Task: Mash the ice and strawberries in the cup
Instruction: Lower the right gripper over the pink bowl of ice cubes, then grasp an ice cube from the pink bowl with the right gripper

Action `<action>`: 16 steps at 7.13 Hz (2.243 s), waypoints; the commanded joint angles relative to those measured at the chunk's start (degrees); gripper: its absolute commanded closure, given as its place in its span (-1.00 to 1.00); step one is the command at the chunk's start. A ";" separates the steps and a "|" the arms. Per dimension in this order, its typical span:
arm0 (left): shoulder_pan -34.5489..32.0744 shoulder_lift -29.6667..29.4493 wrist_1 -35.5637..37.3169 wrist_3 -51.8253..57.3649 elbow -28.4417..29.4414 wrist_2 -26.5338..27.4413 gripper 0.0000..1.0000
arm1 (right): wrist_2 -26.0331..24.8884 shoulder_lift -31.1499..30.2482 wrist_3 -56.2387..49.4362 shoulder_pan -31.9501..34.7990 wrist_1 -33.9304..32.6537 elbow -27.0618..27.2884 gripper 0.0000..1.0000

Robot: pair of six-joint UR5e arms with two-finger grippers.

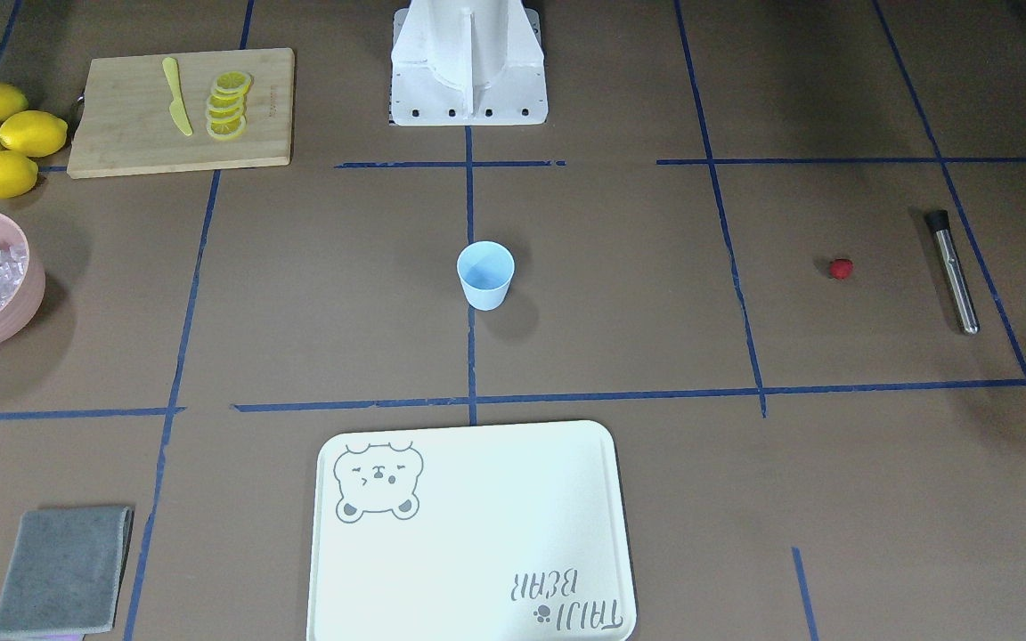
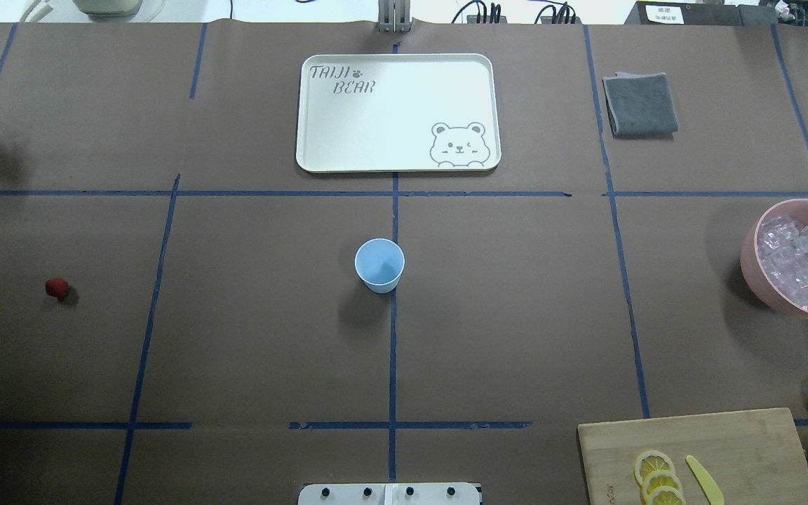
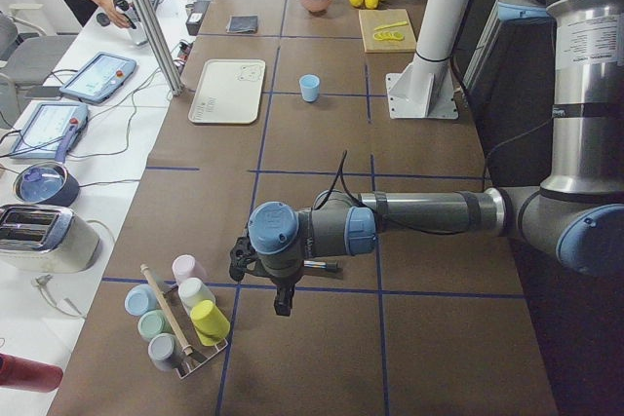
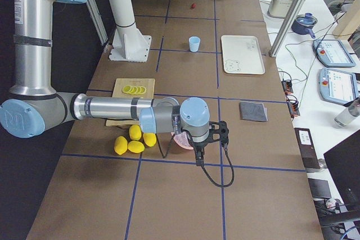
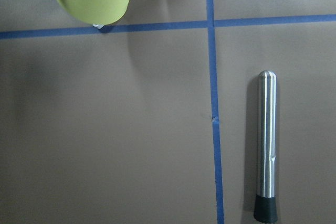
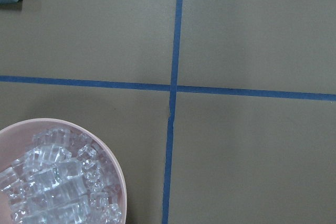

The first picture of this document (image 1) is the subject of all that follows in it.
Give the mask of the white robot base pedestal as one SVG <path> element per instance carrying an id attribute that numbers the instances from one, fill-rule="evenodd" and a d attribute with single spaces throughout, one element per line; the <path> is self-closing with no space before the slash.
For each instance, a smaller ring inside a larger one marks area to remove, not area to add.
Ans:
<path id="1" fill-rule="evenodd" d="M 394 15 L 388 121 L 532 126 L 549 115 L 539 13 L 521 1 L 411 1 Z"/>

